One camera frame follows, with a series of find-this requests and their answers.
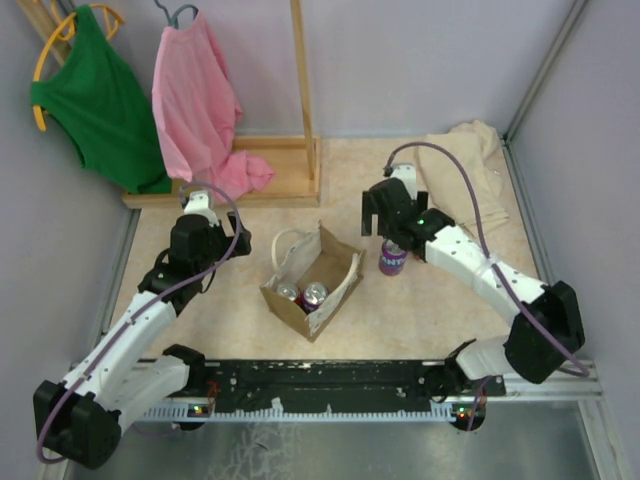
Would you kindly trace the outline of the purple soda can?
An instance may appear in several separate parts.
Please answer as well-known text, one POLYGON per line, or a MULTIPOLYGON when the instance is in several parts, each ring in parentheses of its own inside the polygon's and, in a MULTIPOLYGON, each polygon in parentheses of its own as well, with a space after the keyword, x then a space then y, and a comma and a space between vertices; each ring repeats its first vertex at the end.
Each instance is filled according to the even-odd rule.
POLYGON ((309 283, 302 292, 302 306, 307 313, 316 311, 327 299, 329 289, 322 282, 309 283))
POLYGON ((378 266, 380 271, 387 276, 399 275, 405 265, 407 252, 402 250, 390 239, 384 239, 381 244, 378 266))

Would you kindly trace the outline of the silver-top can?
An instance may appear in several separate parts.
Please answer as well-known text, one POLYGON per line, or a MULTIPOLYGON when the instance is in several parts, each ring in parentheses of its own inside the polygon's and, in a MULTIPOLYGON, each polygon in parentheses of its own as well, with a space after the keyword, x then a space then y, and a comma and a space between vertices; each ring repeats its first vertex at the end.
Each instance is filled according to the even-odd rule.
POLYGON ((292 282, 281 282, 276 287, 276 293, 288 300, 298 303, 300 301, 300 290, 292 282))

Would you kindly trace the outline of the brown canvas bag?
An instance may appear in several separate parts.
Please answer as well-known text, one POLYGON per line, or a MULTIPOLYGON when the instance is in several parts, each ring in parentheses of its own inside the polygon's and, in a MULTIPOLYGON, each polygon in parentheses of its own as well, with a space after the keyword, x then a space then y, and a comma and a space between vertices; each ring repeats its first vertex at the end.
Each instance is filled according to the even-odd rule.
POLYGON ((313 343, 362 280, 365 256, 323 225, 284 229, 271 242, 273 275, 260 291, 271 313, 313 343))

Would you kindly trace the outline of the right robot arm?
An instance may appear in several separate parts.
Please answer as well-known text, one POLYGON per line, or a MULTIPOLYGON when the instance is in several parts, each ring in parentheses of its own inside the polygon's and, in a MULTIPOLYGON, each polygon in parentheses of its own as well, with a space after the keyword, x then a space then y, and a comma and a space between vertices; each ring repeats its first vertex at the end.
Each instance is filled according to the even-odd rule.
POLYGON ((547 285, 487 254, 452 218, 427 207, 426 198, 410 195, 398 178, 375 184, 362 194, 361 233, 378 234, 454 275, 509 325, 506 336, 468 341, 454 351, 448 387, 466 396, 483 378, 511 373, 541 384, 567 361, 585 373, 576 358, 585 336, 575 290, 563 281, 547 285))

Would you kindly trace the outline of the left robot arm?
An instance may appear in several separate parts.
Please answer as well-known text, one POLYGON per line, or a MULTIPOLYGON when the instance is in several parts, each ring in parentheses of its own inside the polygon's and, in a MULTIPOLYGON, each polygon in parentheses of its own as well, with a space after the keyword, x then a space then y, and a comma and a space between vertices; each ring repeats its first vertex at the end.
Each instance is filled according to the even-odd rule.
POLYGON ((61 381, 34 392, 36 456, 44 465, 66 460, 96 469, 113 455, 123 434, 155 403, 181 391, 194 397, 208 384, 201 353, 181 345, 133 376, 147 347, 206 292, 204 281, 233 257, 251 252, 251 234, 237 210, 227 214, 226 235, 209 207, 186 210, 137 293, 96 347, 61 381))

